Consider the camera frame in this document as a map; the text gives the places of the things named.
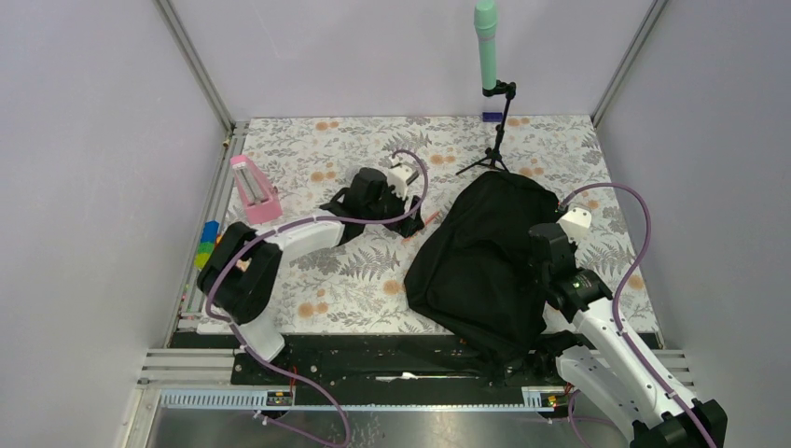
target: table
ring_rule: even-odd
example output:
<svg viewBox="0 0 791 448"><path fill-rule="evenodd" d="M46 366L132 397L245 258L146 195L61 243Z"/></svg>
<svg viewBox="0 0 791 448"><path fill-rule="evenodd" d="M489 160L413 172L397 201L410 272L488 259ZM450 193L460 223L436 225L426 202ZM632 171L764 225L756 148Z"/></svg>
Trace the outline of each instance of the table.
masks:
<svg viewBox="0 0 791 448"><path fill-rule="evenodd" d="M484 172L476 167L455 175L493 145L494 125L479 117L253 119L243 154L280 191L284 215L276 224L309 215L348 186L356 168L384 170L397 148L414 151L426 161L430 182L423 217L438 212L409 240L382 226L367 226L346 245L281 267L265 311L277 328L283 333L448 333L409 309L402 282L456 196ZM510 118L501 150L510 171L533 178L561 199L577 187L610 180L587 116ZM416 181L413 191L421 187L422 181ZM614 290L634 258L616 195L610 189L591 190L572 204L588 208L594 216L591 232L576 253L577 262L595 270ZM223 226L237 220L245 221L246 216L234 190ZM630 278L621 307L637 331L659 331L639 271ZM571 328L551 308L544 315L547 332ZM204 316L198 332L228 334L229 329Z"/></svg>

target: red wire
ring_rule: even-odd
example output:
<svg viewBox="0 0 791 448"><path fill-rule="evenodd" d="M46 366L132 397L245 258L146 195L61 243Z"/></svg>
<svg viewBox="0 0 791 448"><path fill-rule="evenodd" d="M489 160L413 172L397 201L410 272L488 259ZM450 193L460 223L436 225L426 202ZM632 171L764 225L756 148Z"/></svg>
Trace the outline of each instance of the red wire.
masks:
<svg viewBox="0 0 791 448"><path fill-rule="evenodd" d="M420 230L420 231L418 231L418 232L416 232L416 233L415 233L415 235L417 235L417 234L418 234L418 233L420 233L421 231L424 231L424 230L425 230L425 228L426 228L426 227L428 227L428 225L431 223L431 221L433 221L433 220L434 220L434 218L436 218L436 217L438 217L438 216L439 216L439 212L438 212L438 211L437 211L437 212L434 212L434 213L433 213L433 214L432 214L430 217L428 217L428 219L427 219L427 220L424 222L424 224L423 224L423 229L422 229L422 230ZM409 237L407 237L407 238L404 238L404 241L409 241L409 240L411 240L412 238L414 238L414 237L415 237L415 235L412 235L412 236L409 236Z"/></svg>
<svg viewBox="0 0 791 448"><path fill-rule="evenodd" d="M291 366L291 370L297 374L297 366ZM294 399L294 385L297 383L297 380L291 378L291 381L288 383L288 393L291 394L291 399Z"/></svg>

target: metal track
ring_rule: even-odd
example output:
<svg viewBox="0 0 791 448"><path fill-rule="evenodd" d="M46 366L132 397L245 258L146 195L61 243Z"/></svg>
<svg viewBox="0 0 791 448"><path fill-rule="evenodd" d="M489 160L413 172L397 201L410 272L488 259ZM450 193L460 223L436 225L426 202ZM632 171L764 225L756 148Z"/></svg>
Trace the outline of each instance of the metal track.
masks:
<svg viewBox="0 0 791 448"><path fill-rule="evenodd" d="M146 448L154 417L160 408L160 390L157 388L143 389L132 417L132 426L126 436L125 448Z"/></svg>
<svg viewBox="0 0 791 448"><path fill-rule="evenodd" d="M260 410L268 391L286 391L282 385L232 385L236 350L230 349L155 349L149 350L138 383L162 390L161 406L189 409ZM593 355L607 367L598 351ZM687 359L681 350L655 350L659 361L686 387L694 389ZM524 404L477 405L344 405L347 411L390 412L549 412L541 407L542 394L562 392L557 386L527 386L522 388ZM332 411L332 406L266 407L267 410Z"/></svg>
<svg viewBox="0 0 791 448"><path fill-rule="evenodd" d="M223 168L223 162L225 160L225 153L228 152L228 150L226 148L224 148L224 147L222 147L221 150L222 150L222 152L220 153L221 156L217 158L217 163L216 163L216 167L215 167L215 174L213 175L212 180L211 180L211 182L209 184L210 185L209 195L206 197L206 201L203 204L203 208L202 208L202 212L201 212L201 216L202 217L206 216L206 214L208 213L209 207L212 205L212 194L215 191L215 185L216 185L216 183L217 183L217 181L218 181L218 179L220 178L220 175L221 175L221 171L222 171L222 168ZM201 219L201 222L198 223L198 228L195 230L195 233L192 236L192 246L191 247L193 249L192 249L192 252L190 252L190 257L188 258L187 263L184 266L184 270L183 270L183 274L182 274L182 283L179 284L179 288L176 291L175 305L173 307L173 312L171 314L171 319L168 321L168 322L170 322L170 327L168 328L168 332L166 333L168 336L173 334L173 332L176 330L176 321L180 318L180 313L182 311L181 298L182 298L182 295L185 292L184 285L186 284L186 281L188 280L189 276L192 274L192 271L195 269L194 266L193 266L192 260L195 258L195 252L198 250L198 243L201 241L201 234L202 234L203 223L204 222L205 222L205 220Z"/></svg>
<svg viewBox="0 0 791 448"><path fill-rule="evenodd" d="M225 214L230 201L230 193L233 190L233 176L230 175L230 158L242 154L244 149L244 139L247 136L249 122L236 123L233 135L229 141L229 147L223 154L222 159L217 167L215 178L213 179L211 190L209 192L209 200L205 207L202 223L207 221L217 221L220 223L220 229L223 228ZM195 244L195 251L198 250L198 244ZM177 323L176 329L194 329L197 327L196 318L201 316L201 308L203 306L203 293L195 286L198 279L198 269L193 265L195 253L187 261L187 273L184 277L182 285L184 290L180 291L184 294L184 301L181 303L181 319Z"/></svg>

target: blue block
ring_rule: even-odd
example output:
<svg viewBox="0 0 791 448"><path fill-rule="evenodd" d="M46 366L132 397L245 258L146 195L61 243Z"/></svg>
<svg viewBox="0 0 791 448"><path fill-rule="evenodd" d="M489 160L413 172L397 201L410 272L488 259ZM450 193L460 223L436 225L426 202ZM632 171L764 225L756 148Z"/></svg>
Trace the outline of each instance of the blue block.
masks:
<svg viewBox="0 0 791 448"><path fill-rule="evenodd" d="M485 123L499 123L503 120L502 112L484 112L480 114L480 119Z"/></svg>
<svg viewBox="0 0 791 448"><path fill-rule="evenodd" d="M220 223L217 221L209 221L203 224L203 234L201 235L201 243L215 243L217 233L220 231Z"/></svg>

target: pink box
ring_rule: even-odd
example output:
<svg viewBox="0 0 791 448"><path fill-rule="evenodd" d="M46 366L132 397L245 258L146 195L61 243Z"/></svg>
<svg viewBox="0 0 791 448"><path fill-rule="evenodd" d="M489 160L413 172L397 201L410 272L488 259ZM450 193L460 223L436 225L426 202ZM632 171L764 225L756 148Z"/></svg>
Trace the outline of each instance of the pink box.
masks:
<svg viewBox="0 0 791 448"><path fill-rule="evenodd" d="M230 168L248 224L263 224L283 215L277 189L253 161L247 156L234 156Z"/></svg>

